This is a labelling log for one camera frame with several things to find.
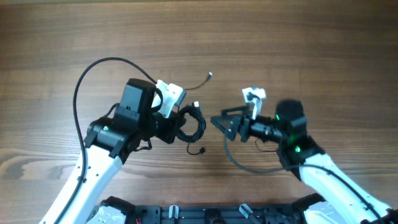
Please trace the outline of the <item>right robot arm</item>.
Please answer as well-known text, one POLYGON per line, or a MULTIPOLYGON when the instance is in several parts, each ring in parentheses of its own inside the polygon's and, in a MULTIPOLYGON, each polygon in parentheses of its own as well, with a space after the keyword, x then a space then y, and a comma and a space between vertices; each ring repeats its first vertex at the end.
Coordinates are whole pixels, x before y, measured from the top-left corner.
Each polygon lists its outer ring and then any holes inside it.
POLYGON ((233 159, 228 143, 240 136, 242 142, 258 138, 275 142, 282 169, 315 190, 315 194, 292 205, 295 223, 397 223, 397 210, 376 199, 350 179, 331 156, 308 134, 307 118, 299 100, 281 100, 273 118, 252 116, 248 106, 228 108, 211 123, 224 134, 224 149, 233 159))

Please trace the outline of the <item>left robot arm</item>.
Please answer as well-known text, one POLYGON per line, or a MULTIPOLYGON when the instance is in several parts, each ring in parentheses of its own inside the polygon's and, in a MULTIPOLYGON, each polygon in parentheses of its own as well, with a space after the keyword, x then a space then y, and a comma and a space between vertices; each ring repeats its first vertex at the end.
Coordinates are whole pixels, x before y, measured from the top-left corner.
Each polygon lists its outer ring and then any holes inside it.
POLYGON ((93 121, 83 140, 76 166, 41 223, 85 223, 103 190, 132 152, 152 148, 153 137, 172 144, 185 118, 174 112, 186 91, 162 80, 155 83, 131 78, 113 117, 93 121))

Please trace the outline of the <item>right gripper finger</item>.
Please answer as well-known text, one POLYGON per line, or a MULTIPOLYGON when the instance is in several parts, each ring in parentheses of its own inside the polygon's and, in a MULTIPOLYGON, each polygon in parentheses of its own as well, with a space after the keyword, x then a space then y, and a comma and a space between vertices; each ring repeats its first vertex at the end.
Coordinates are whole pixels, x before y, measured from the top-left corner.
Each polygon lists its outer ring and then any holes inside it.
POLYGON ((213 116, 213 117, 211 117, 210 121, 228 139, 231 139, 231 133, 232 133, 231 116, 213 116))
POLYGON ((236 112, 236 111, 241 111, 244 114, 249 112, 249 105, 245 106, 238 106, 234 108, 228 108, 228 109, 223 109, 221 110, 221 115, 222 116, 227 116, 229 113, 236 112))

